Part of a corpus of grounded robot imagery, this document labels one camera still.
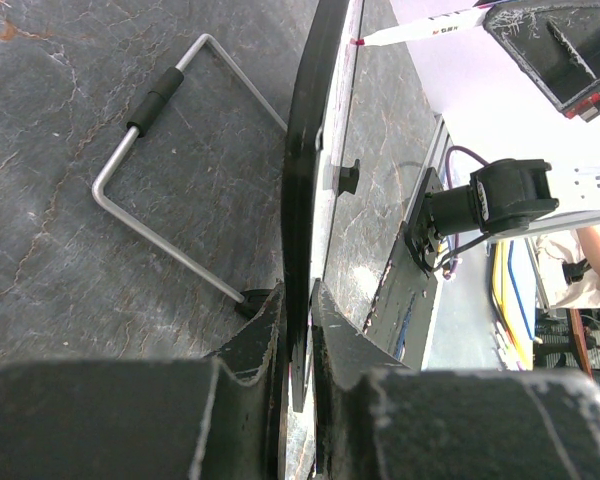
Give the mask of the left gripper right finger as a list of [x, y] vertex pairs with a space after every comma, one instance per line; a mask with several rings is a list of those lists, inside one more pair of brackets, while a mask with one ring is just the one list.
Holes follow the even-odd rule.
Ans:
[[312, 293], [322, 479], [600, 479], [600, 387], [573, 369], [424, 371]]

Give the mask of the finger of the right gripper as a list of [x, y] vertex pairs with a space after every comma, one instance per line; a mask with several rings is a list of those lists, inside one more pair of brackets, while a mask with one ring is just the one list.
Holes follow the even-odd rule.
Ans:
[[600, 79], [600, 1], [511, 1], [483, 28], [562, 113], [570, 81]]

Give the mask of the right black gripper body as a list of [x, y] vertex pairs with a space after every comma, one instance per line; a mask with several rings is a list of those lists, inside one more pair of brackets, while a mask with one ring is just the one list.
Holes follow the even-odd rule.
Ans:
[[568, 99], [562, 107], [562, 115], [568, 119], [580, 117], [590, 122], [600, 116], [600, 79], [577, 80], [568, 84]]

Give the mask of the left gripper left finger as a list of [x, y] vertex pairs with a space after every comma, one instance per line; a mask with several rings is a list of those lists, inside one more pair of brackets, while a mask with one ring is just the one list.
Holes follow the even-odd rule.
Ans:
[[0, 370], [0, 479], [280, 479], [284, 288], [201, 359]]

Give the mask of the white marker purple cap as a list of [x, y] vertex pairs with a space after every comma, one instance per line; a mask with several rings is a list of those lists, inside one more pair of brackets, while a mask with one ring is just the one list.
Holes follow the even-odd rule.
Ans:
[[378, 30], [354, 40], [353, 44], [356, 46], [382, 47], [473, 29], [483, 24], [487, 13], [497, 4], [500, 4], [500, 1], [417, 19], [407, 24]]

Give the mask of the white whiteboard black frame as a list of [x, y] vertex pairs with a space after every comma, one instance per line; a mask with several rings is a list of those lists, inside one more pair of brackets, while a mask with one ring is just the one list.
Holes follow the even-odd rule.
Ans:
[[302, 412], [310, 373], [308, 331], [311, 294], [324, 277], [337, 200], [355, 194], [360, 166], [343, 166], [364, 4], [321, 1], [311, 24], [297, 70], [289, 117], [283, 119], [216, 38], [200, 35], [181, 59], [149, 90], [126, 124], [92, 187], [105, 211], [233, 299], [253, 317], [262, 292], [240, 292], [196, 263], [183, 251], [140, 222], [105, 194], [105, 187], [134, 142], [145, 136], [182, 84], [198, 52], [210, 46], [286, 133], [281, 186], [281, 234], [286, 289], [287, 349], [291, 365], [292, 406]]

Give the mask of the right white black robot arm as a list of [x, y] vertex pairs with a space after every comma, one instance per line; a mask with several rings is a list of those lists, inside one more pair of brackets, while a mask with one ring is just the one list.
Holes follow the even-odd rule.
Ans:
[[[424, 38], [480, 28], [565, 118], [600, 117], [600, 1], [498, 1], [429, 20]], [[600, 164], [506, 158], [473, 172], [468, 185], [428, 195], [441, 234], [530, 236], [600, 217]]]

